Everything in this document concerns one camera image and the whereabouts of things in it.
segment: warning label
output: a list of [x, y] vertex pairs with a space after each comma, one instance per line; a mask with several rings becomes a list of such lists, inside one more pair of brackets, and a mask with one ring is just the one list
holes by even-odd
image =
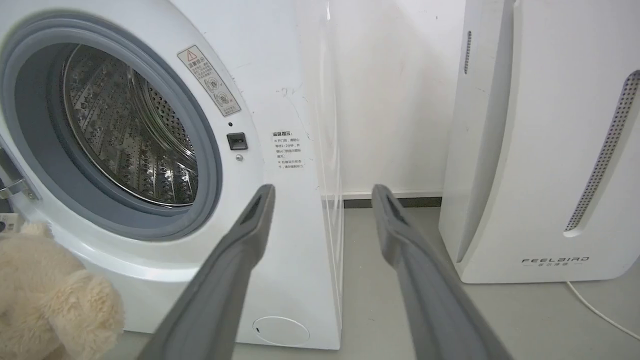
[[236, 98], [231, 94], [216, 69], [213, 68], [197, 46], [194, 45], [185, 51], [179, 52], [178, 58], [198, 79], [204, 90], [209, 93], [223, 116], [229, 116], [240, 111], [240, 105], [236, 102]]
[[305, 167], [300, 138], [294, 136], [291, 131], [274, 131], [272, 139], [278, 158], [278, 168], [289, 170]]

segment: white wall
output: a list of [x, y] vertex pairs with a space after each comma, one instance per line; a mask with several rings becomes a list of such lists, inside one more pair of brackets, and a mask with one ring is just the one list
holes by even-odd
[[342, 181], [440, 196], [464, 0], [333, 0]]

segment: caution sticker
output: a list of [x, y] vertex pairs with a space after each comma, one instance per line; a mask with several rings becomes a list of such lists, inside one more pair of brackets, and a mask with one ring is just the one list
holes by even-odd
[[238, 105], [236, 98], [231, 94], [216, 69], [213, 68], [197, 46], [194, 45], [178, 53], [178, 58], [198, 79], [204, 90], [209, 93], [223, 116], [226, 117], [240, 111], [240, 105]]

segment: white air purifier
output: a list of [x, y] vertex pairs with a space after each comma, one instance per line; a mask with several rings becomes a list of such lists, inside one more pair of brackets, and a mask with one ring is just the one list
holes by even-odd
[[639, 13], [467, 1], [440, 217], [463, 282], [611, 279], [637, 259]]

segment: baseboard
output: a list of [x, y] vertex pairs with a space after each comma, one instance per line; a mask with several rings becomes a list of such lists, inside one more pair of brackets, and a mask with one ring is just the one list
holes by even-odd
[[[442, 205], [441, 197], [402, 197], [398, 198], [404, 208], [439, 208]], [[371, 199], [352, 199], [344, 201], [345, 209], [369, 209]]]
[[[412, 190], [393, 191], [394, 196], [398, 199], [406, 198], [423, 198], [423, 197], [439, 197], [442, 198], [442, 191], [437, 192], [420, 192]], [[346, 192], [342, 194], [344, 200], [371, 200], [371, 192]]]

